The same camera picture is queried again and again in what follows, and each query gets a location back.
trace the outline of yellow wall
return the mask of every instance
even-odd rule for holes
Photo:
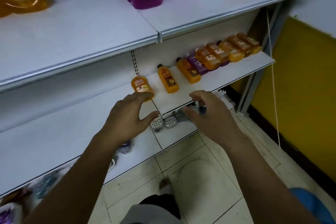
[[[280,133],[336,182],[336,39],[290,18],[273,58]],[[271,67],[252,105],[275,126]]]

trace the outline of dark baseboard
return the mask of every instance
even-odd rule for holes
[[[224,88],[227,95],[238,106],[241,99],[241,94],[235,91],[232,87]],[[247,110],[249,117],[278,144],[278,135],[276,128],[268,122],[252,105]],[[334,200],[336,200],[336,183],[311,162],[304,154],[295,149],[288,141],[284,139],[282,134],[279,134],[281,148],[310,176],[316,183],[325,190]]]

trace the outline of hand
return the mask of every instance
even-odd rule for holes
[[[198,115],[189,107],[183,108],[185,115],[204,135],[222,147],[241,137],[241,130],[226,105],[218,97],[204,90],[191,92],[189,96],[193,101],[204,103],[207,107],[204,115]]]
[[[119,100],[112,108],[98,134],[113,140],[120,146],[145,131],[150,123],[160,115],[159,111],[154,111],[144,119],[139,119],[141,105],[152,96],[153,94],[149,92],[134,92],[132,95],[127,95],[123,100]]]

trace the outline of floor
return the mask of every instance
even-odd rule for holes
[[[336,219],[336,202],[250,118],[232,115],[284,184],[313,192]],[[119,223],[131,205],[158,194],[163,177],[172,182],[183,223],[253,223],[228,156],[199,132],[104,185],[89,223]]]

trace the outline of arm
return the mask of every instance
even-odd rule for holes
[[[143,132],[160,114],[155,111],[139,119],[142,103],[151,96],[134,93],[118,101],[81,157],[23,224],[87,223],[115,151]]]
[[[225,104],[203,90],[190,94],[207,106],[205,115],[188,107],[185,114],[196,127],[227,153],[254,223],[319,223],[295,198],[238,128]]]

